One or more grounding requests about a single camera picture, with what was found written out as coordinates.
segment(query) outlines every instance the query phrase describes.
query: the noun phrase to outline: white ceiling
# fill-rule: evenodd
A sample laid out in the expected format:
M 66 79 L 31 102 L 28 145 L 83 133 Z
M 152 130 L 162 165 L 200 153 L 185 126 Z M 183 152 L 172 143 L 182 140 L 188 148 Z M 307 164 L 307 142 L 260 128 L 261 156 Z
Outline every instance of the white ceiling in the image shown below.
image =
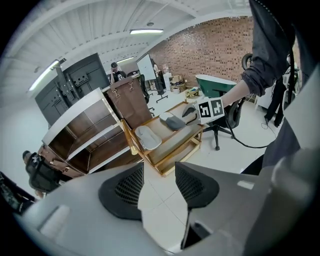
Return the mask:
M 132 61 L 169 36 L 208 20 L 250 15 L 248 0 L 43 0 L 12 36 L 0 66 L 0 107 L 34 97 L 57 74 L 51 71 L 32 93 L 29 87 L 55 59 L 62 69 L 98 53 L 111 62 Z M 131 29 L 164 29 L 130 35 Z

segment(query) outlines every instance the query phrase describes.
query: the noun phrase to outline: brick wall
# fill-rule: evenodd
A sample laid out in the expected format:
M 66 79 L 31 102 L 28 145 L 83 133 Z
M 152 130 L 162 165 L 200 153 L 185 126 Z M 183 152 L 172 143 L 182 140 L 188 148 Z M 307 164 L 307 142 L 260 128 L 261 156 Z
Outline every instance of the brick wall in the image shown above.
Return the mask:
M 182 75 L 187 86 L 197 86 L 197 74 L 238 82 L 244 71 L 242 57 L 252 52 L 251 17 L 220 18 L 182 30 L 149 51 L 162 70 L 168 64 L 172 75 Z M 298 46 L 294 57 L 300 64 Z

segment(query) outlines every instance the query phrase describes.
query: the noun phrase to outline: chair leg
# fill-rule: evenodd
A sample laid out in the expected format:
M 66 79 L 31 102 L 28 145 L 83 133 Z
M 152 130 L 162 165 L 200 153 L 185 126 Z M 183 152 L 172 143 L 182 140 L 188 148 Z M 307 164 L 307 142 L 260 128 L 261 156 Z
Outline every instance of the chair leg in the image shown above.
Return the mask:
M 220 150 L 219 140 L 218 140 L 219 127 L 215 127 L 213 131 L 214 131 L 214 138 L 215 138 L 215 150 L 219 151 Z
M 208 131 L 213 131 L 214 129 L 212 127 L 207 127 L 203 129 L 203 133 L 208 132 Z
M 227 129 L 225 129 L 225 128 L 222 128 L 222 127 L 219 127 L 219 131 L 220 131 L 220 132 L 223 132 L 223 133 L 225 133 L 225 134 L 230 134 L 230 135 L 232 135 L 231 131 L 229 131 L 229 130 L 227 130 Z

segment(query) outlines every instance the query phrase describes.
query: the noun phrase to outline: black and white tag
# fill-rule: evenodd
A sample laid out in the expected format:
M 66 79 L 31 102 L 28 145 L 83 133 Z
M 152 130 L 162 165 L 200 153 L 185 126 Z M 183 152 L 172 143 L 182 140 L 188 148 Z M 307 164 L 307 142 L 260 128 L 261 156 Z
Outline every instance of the black and white tag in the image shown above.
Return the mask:
M 222 107 L 222 101 L 220 98 L 211 100 L 211 106 L 214 117 L 220 116 L 224 113 L 224 108 Z
M 198 100 L 197 104 L 202 125 L 225 115 L 221 98 L 205 98 Z

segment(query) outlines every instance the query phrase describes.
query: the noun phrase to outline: fluorescent light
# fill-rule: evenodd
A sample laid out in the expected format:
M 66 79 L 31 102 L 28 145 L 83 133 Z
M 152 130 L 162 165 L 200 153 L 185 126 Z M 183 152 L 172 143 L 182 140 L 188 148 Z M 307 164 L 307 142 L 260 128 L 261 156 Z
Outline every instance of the fluorescent light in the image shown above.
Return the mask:
M 134 58 L 134 57 L 125 58 L 125 59 L 123 59 L 123 60 L 117 61 L 116 63 L 125 62 L 125 61 L 131 60 L 131 59 L 133 59 L 133 58 Z
M 162 33 L 163 29 L 154 29 L 154 28 L 142 28 L 142 29 L 131 29 L 130 34 L 144 34 L 144 33 Z
M 50 64 L 50 66 L 48 66 L 45 71 L 43 71 L 43 73 L 34 81 L 34 83 L 31 85 L 29 91 L 33 91 L 37 85 L 41 82 L 42 79 L 44 79 L 44 77 L 50 72 L 50 70 L 59 63 L 59 60 L 55 60 L 53 63 Z

